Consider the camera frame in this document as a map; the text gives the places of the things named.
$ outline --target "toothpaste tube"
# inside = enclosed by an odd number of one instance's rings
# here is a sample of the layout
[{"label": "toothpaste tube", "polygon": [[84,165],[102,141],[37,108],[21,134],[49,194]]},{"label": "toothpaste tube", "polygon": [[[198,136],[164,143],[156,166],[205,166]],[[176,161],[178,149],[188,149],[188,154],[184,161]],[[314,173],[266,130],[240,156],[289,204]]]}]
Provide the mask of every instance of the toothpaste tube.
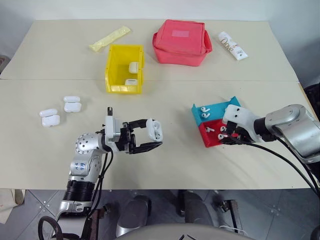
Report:
[{"label": "toothpaste tube", "polygon": [[225,31],[220,32],[219,35],[220,43],[235,57],[237,60],[245,59],[248,55],[245,51],[238,45],[238,43],[232,41],[232,38]]}]

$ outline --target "blue tray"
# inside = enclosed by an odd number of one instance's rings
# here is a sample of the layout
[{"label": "blue tray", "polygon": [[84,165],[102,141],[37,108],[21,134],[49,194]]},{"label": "blue tray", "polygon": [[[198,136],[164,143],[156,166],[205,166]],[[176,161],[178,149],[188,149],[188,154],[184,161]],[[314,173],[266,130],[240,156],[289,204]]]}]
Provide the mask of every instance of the blue tray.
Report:
[{"label": "blue tray", "polygon": [[[194,116],[196,125],[199,127],[201,123],[208,122],[208,121],[213,121],[217,119],[222,119],[225,115],[225,109],[228,107],[228,105],[236,105],[241,107],[240,103],[238,102],[238,99],[234,96],[231,98],[230,101],[226,102],[221,102],[221,103],[216,103],[216,104],[211,104],[211,105],[205,105],[205,106],[200,106],[196,107],[195,104],[193,104],[191,111]],[[201,111],[201,108],[205,107],[206,109],[210,109],[207,113],[210,113],[210,116],[207,118],[203,118],[201,114],[203,113]]]}]

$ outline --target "white wall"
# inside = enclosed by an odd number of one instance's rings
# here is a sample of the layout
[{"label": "white wall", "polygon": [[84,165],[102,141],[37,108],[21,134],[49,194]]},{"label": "white wall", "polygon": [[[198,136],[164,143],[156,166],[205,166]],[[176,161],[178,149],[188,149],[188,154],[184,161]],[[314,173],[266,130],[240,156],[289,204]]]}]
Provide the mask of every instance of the white wall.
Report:
[{"label": "white wall", "polygon": [[301,82],[320,75],[319,0],[0,0],[0,54],[33,20],[113,18],[269,21]]}]

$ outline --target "pink label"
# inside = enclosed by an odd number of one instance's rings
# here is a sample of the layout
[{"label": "pink label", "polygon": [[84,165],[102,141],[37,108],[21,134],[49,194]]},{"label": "pink label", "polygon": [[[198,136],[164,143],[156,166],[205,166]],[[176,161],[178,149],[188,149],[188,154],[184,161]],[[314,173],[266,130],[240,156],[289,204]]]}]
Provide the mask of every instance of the pink label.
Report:
[{"label": "pink label", "polygon": [[180,38],[188,38],[189,31],[173,30],[171,36],[172,37],[180,37]]}]

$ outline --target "yellow packet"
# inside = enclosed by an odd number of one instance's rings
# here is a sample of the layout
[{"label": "yellow packet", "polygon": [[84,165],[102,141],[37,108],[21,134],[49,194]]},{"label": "yellow packet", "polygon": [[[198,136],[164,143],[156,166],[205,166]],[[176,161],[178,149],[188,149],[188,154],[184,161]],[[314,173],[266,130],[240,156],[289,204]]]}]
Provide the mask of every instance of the yellow packet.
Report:
[{"label": "yellow packet", "polygon": [[95,52],[98,52],[100,50],[100,48],[111,44],[113,41],[117,40],[118,38],[121,38],[122,36],[126,35],[130,31],[131,31],[130,28],[128,28],[126,26],[122,26],[119,29],[110,33],[108,36],[100,39],[99,41],[95,42],[94,44],[89,45],[89,48],[91,48]]}]

